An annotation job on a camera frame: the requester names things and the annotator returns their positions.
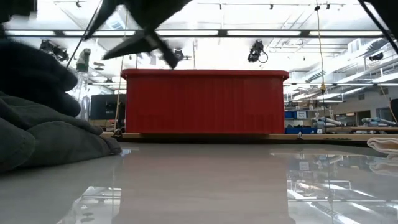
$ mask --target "gray cloth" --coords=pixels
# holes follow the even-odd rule
[[[40,105],[0,92],[0,172],[84,161],[121,149],[102,129]]]

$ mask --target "white wall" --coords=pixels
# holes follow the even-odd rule
[[[334,114],[342,114],[349,112],[359,111],[371,111],[371,116],[376,117],[376,110],[378,108],[385,108],[389,106],[389,100],[398,98],[398,86],[389,86],[389,93],[382,96],[378,92],[379,89],[375,88],[374,91],[365,92],[365,99],[358,100],[358,95],[355,97],[345,99],[346,102],[339,103],[336,106],[332,106]]]

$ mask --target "red container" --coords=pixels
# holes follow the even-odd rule
[[[126,132],[284,133],[285,71],[139,70],[127,80]]]

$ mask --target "ceiling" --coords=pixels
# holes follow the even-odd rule
[[[38,13],[30,20],[15,17],[7,24],[9,30],[85,30],[99,1],[80,1],[78,7],[76,0],[38,0]],[[357,0],[331,0],[318,1],[320,30],[377,30],[376,25],[363,11]],[[316,1],[312,0],[282,0],[257,1],[257,0],[193,0],[183,10],[165,21],[159,30],[198,30],[198,29],[254,29],[254,30],[317,30],[318,18],[314,7]],[[136,30],[136,25],[131,16],[123,7],[108,19],[101,30]],[[40,45],[40,37],[18,37],[19,40]],[[77,38],[46,38],[66,47],[72,54],[79,39]],[[384,59],[380,61],[366,61],[361,56],[347,56],[348,44],[355,38],[260,38],[264,43],[268,61],[262,63],[249,63],[247,61],[249,49],[256,39],[254,38],[169,38],[167,42],[175,49],[182,49],[184,55],[189,55],[191,60],[181,61],[177,69],[240,69],[240,70],[288,70],[290,79],[286,81],[284,92],[294,100],[295,96],[318,89],[318,85],[290,85],[289,83],[308,82],[314,73],[320,72],[320,61],[323,60],[323,74],[325,82],[347,83],[360,82],[366,74],[355,79],[347,79],[352,75],[375,66],[384,68],[383,63],[395,59],[388,45],[381,46],[376,54],[384,52]],[[83,42],[77,51],[90,48],[92,54],[91,79],[94,82],[103,82],[106,77],[111,77],[114,82],[119,81],[121,68],[168,68],[160,59],[160,53],[144,54],[137,58],[136,55],[102,61],[105,52],[118,45],[122,38],[98,38]],[[372,39],[362,39],[368,43]],[[94,62],[104,63],[103,71],[96,71]],[[372,78],[380,77],[375,72]],[[311,83],[320,83],[319,78]]]

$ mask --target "cable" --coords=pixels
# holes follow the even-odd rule
[[[388,40],[388,42],[391,44],[391,47],[394,49],[396,54],[398,54],[398,46],[394,42],[394,40],[391,38],[390,34],[387,32],[387,30],[381,25],[381,23],[374,17],[372,12],[369,10],[368,6],[365,4],[363,0],[358,0],[359,4],[362,6],[362,8],[365,10],[365,12],[368,14],[368,16],[372,19],[372,21],[375,23],[375,25],[379,28],[379,30],[383,33],[384,37]],[[387,97],[387,95],[384,93],[384,89],[382,86],[380,86],[380,89],[383,93],[383,95],[386,97],[387,101],[389,102],[388,107],[390,108],[390,112],[392,117],[394,118],[394,121],[397,122],[397,118],[395,114],[392,112],[391,108],[391,100]]]
[[[317,24],[318,24],[318,40],[319,40],[319,53],[321,55],[321,74],[322,74],[322,83],[321,83],[321,93],[322,93],[322,103],[323,103],[323,117],[325,118],[325,134],[328,131],[328,123],[327,123],[327,118],[326,118],[326,106],[325,106],[325,74],[323,73],[323,54],[322,54],[322,40],[321,40],[321,28],[320,28],[320,19],[319,19],[319,9],[320,6],[318,5],[318,0],[316,1],[317,6],[315,7],[315,10],[317,12]]]
[[[76,54],[77,50],[79,49],[80,44],[83,42],[83,40],[84,40],[84,38],[85,38],[85,36],[86,36],[86,33],[88,32],[88,29],[90,28],[91,23],[93,23],[93,20],[94,20],[94,18],[95,18],[95,15],[97,15],[97,12],[98,12],[98,10],[100,9],[101,5],[102,5],[102,1],[99,1],[98,6],[97,6],[97,8],[95,9],[95,11],[94,11],[94,13],[93,13],[93,16],[91,17],[90,21],[89,21],[88,24],[87,24],[87,27],[86,27],[86,29],[85,29],[84,34],[83,34],[82,37],[80,38],[79,43],[77,43],[77,46],[76,46],[75,50],[73,51],[72,55],[71,55],[70,58],[69,58],[69,61],[68,61],[68,63],[67,63],[66,68],[69,67],[70,63],[72,62],[73,58],[75,57],[75,54]]]
[[[127,32],[127,19],[128,19],[128,16],[126,14],[126,18],[124,20],[124,38],[126,38],[126,32]],[[116,114],[115,114],[114,125],[113,125],[114,132],[116,132],[116,121],[118,121],[118,119],[119,119],[119,100],[120,100],[120,86],[122,84],[123,63],[124,63],[124,56],[122,56],[122,61],[121,61],[121,64],[120,64],[119,87],[118,87],[118,103],[116,103]]]
[[[262,61],[260,61],[260,59],[259,59],[259,62],[260,62],[260,63],[267,63],[267,62],[268,62],[268,54],[267,54],[265,51],[262,51],[262,53],[264,53],[264,54],[267,56],[267,59],[266,59],[265,62],[262,62]]]

